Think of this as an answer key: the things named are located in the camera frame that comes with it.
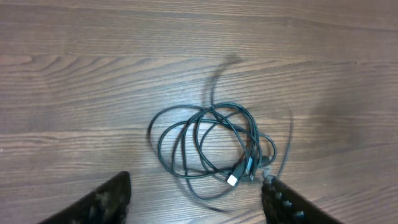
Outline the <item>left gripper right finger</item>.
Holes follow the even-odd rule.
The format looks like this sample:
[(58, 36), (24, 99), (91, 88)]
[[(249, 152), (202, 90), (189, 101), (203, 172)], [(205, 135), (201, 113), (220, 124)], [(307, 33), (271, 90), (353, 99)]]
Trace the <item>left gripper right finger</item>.
[(273, 175), (261, 190), (267, 224), (341, 224)]

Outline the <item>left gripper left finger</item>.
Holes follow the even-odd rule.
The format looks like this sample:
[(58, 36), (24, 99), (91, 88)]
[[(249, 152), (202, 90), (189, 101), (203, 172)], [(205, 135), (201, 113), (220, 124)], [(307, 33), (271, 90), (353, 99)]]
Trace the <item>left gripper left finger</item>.
[(130, 174), (121, 171), (40, 224), (125, 224), (130, 202)]

